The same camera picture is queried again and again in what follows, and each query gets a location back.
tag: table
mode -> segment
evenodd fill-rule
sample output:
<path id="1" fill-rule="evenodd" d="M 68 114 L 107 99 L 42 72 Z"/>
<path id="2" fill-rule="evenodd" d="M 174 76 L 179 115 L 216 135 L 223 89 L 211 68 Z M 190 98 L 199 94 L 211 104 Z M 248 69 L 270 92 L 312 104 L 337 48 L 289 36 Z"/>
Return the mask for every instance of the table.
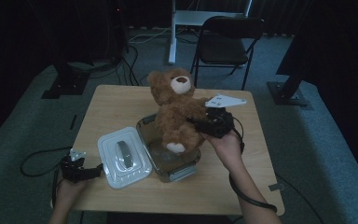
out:
<path id="1" fill-rule="evenodd" d="M 245 10 L 243 13 L 234 12 L 214 12 L 214 11 L 189 11 L 176 10 L 176 0 L 172 0 L 172 33 L 170 56 L 168 63 L 174 64 L 176 60 L 176 25 L 194 25 L 202 26 L 202 24 L 213 16 L 227 16 L 227 17 L 243 17 L 248 16 L 252 0 L 246 1 Z"/>
<path id="2" fill-rule="evenodd" d="M 281 193 L 270 191 L 277 183 L 269 151 L 261 129 L 253 96 L 248 91 L 195 91 L 195 98 L 213 97 L 217 93 L 246 99 L 246 105 L 228 107 L 244 128 L 243 160 L 260 191 L 269 203 L 284 213 Z M 105 135 L 136 123 L 158 111 L 149 87 L 99 86 L 74 143 L 74 149 L 87 152 L 85 168 L 101 163 L 97 142 Z M 172 214 L 240 215 L 238 199 L 228 182 L 228 171 L 217 158 L 212 146 L 200 148 L 197 172 L 180 181 L 162 183 L 153 172 L 124 189 L 111 188 L 104 173 L 90 182 L 75 209 L 84 211 L 117 211 Z"/>

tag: plastic lid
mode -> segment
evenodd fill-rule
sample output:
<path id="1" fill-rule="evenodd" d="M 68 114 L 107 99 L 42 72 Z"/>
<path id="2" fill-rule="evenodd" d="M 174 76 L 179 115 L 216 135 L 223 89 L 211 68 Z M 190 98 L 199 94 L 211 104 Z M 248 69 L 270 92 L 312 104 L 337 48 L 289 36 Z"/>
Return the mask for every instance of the plastic lid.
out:
<path id="1" fill-rule="evenodd" d="M 98 149 L 109 185 L 121 189 L 153 171 L 144 145 L 135 128 L 127 127 L 102 136 Z"/>

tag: human arm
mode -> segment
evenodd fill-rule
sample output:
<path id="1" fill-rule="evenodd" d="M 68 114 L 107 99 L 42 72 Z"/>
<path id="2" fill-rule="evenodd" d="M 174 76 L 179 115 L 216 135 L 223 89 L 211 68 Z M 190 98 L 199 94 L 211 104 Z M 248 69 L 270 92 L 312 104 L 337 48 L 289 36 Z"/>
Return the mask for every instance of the human arm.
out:
<path id="1" fill-rule="evenodd" d="M 238 190 L 253 200 L 266 203 L 266 199 L 243 164 L 238 136 L 233 131 L 221 139 L 207 134 L 203 136 L 211 143 L 220 161 L 228 169 Z M 241 197 L 238 199 L 245 223 L 281 223 L 274 211 L 255 206 Z"/>
<path id="2" fill-rule="evenodd" d="M 76 199 L 87 186 L 88 180 L 76 184 L 64 179 L 57 187 L 57 198 L 48 224 L 65 224 Z"/>

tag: chair backrest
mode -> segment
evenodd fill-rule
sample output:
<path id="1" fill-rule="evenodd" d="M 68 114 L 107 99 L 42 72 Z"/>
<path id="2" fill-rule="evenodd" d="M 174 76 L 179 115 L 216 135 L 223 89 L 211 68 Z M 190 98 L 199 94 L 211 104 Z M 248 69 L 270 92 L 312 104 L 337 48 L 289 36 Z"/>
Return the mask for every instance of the chair backrest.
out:
<path id="1" fill-rule="evenodd" d="M 211 31 L 230 38 L 260 39 L 264 33 L 264 21 L 246 17 L 211 17 L 203 23 L 201 32 Z"/>

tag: stand base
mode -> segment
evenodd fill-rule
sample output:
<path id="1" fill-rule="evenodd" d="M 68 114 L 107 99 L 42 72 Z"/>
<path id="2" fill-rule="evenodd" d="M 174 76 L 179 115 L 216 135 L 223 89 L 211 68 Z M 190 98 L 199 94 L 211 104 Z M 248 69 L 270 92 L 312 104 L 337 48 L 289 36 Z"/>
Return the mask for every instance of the stand base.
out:
<path id="1" fill-rule="evenodd" d="M 71 84 L 62 85 L 62 77 L 58 75 L 50 90 L 45 91 L 42 99 L 59 99 L 61 95 L 81 95 L 89 81 L 90 73 L 74 71 L 75 77 Z"/>
<path id="2" fill-rule="evenodd" d="M 280 95 L 280 90 L 284 82 L 267 82 L 269 91 L 274 99 L 275 105 L 299 105 L 302 109 L 312 110 L 310 102 L 304 99 L 300 89 L 289 99 L 283 98 Z"/>

